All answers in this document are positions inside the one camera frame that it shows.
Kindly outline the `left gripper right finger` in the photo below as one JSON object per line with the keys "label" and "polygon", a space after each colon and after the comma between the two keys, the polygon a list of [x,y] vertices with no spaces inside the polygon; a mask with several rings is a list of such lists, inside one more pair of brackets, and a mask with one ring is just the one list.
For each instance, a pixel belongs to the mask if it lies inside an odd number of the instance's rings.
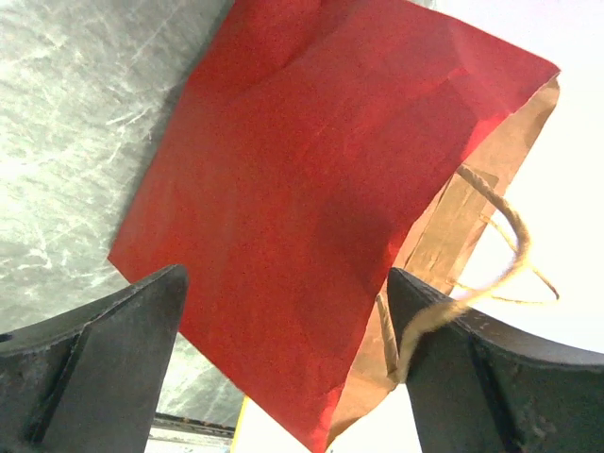
{"label": "left gripper right finger", "polygon": [[432,453],[603,449],[603,356],[478,310],[422,336],[406,381]]}

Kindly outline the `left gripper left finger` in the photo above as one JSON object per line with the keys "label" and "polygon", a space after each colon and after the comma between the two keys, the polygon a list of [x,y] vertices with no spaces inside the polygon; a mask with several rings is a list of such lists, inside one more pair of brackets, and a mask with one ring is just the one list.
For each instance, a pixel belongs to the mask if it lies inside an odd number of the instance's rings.
{"label": "left gripper left finger", "polygon": [[171,265],[2,334],[2,451],[143,452],[187,290]]}

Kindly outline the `red paper bag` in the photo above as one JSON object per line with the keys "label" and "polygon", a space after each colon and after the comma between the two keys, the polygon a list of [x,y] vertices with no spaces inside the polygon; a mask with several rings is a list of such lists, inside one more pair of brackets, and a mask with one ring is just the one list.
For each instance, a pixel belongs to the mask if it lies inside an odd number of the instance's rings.
{"label": "red paper bag", "polygon": [[109,251],[183,264],[180,330],[312,452],[411,226],[559,74],[409,1],[237,1]]}

